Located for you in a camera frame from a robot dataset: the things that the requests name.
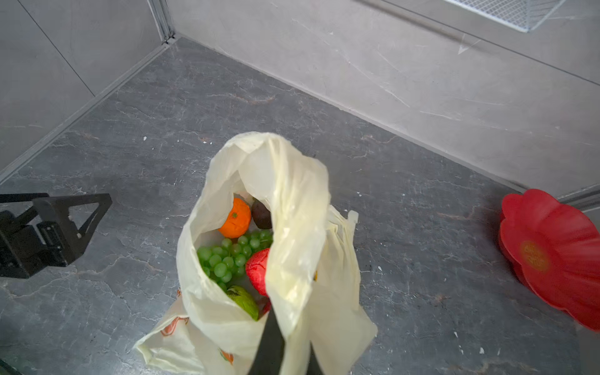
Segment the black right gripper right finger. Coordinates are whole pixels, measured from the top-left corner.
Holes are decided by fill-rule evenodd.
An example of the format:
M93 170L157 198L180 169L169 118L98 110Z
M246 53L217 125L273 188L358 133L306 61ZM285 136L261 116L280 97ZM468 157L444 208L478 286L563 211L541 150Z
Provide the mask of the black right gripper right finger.
M316 357L313 345L309 345L310 353L309 353L309 362L306 370L306 375L323 375L323 370L320 368L320 364Z

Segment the red flower-shaped plate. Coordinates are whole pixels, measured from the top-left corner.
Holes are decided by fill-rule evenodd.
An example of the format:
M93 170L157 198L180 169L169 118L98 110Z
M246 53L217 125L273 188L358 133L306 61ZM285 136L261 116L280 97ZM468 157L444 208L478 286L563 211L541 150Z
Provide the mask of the red flower-shaped plate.
M506 195L498 245L523 285L599 330L599 232L583 212L537 189Z

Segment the cream plastic bag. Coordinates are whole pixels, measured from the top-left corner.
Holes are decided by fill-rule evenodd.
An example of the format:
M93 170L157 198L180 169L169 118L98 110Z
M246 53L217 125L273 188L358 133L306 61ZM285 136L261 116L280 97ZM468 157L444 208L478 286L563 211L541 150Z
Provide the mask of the cream plastic bag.
M378 332L359 303L358 214L331 205L325 165L272 133L239 134L211 160L177 243L179 295L136 350L174 373L249 372L267 317L254 321L228 298L196 254L219 239L235 196L271 213L266 286L285 341L279 374L306 373L310 344L324 374L347 374Z

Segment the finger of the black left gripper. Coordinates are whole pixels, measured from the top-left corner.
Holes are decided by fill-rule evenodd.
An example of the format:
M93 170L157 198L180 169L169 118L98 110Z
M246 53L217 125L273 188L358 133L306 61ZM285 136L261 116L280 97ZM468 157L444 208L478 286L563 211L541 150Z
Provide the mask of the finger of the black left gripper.
M84 255L113 201L108 194L43 197L33 200L45 243L41 257L50 267L67 267Z

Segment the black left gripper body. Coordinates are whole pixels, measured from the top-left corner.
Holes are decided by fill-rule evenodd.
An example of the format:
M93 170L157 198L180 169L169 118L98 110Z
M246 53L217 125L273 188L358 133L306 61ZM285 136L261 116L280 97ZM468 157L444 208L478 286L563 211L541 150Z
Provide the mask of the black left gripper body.
M45 267L61 265L59 197L46 193L2 194L2 203L31 203L16 216L1 212L1 276L28 279Z

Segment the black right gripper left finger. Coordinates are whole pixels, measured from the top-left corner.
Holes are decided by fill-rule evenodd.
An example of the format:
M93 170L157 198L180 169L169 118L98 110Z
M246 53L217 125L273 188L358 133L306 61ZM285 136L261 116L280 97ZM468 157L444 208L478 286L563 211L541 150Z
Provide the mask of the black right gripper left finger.
M278 375L284 359L285 341L274 310L267 314L256 357L248 375Z

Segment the green fake pear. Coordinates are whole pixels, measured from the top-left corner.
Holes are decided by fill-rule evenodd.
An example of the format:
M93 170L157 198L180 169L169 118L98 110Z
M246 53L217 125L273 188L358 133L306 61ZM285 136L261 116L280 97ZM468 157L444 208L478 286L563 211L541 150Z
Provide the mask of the green fake pear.
M259 320L259 308L254 298L241 286L232 285L226 291L227 296L243 309L250 317Z

